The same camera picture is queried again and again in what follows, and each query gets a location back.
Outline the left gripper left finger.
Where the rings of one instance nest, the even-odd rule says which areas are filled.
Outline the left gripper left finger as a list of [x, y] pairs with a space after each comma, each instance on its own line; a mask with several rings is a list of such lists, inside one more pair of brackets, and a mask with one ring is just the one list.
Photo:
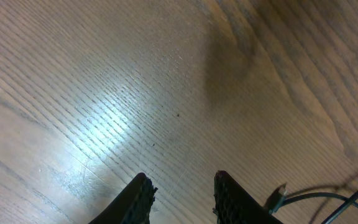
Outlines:
[[152, 181], [140, 172], [89, 224], [149, 224], [157, 190]]

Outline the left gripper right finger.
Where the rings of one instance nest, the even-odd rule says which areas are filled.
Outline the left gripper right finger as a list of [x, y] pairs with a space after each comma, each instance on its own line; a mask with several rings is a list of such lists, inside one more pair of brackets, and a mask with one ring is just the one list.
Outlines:
[[217, 171], [214, 176], [214, 200], [217, 224], [282, 224], [225, 170]]

